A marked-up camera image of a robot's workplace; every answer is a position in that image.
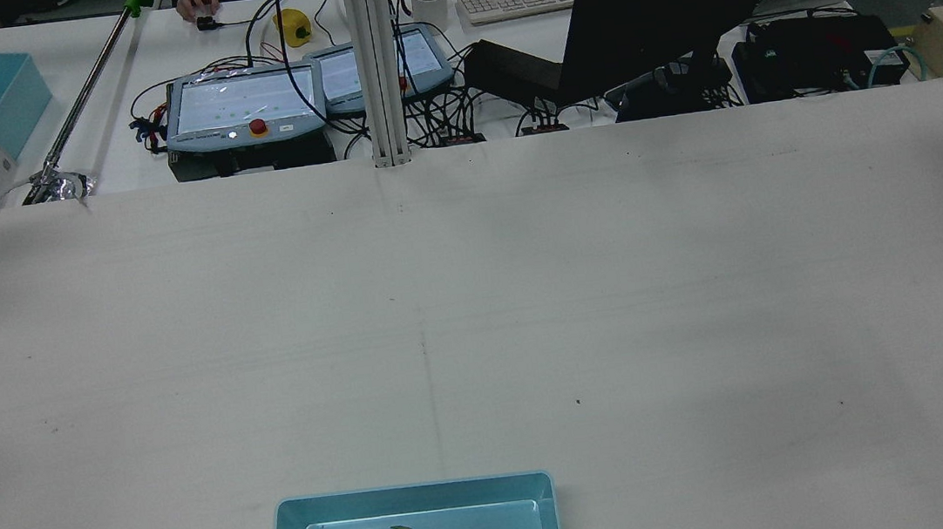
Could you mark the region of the person's bare hand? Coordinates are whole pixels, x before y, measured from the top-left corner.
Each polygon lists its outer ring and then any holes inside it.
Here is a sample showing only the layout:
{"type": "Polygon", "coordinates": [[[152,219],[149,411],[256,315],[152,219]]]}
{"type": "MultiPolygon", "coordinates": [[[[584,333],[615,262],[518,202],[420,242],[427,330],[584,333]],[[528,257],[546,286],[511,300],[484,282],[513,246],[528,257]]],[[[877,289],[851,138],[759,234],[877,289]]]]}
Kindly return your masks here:
{"type": "Polygon", "coordinates": [[[220,0],[172,0],[178,16],[187,23],[196,24],[201,17],[215,17],[220,0]]]}

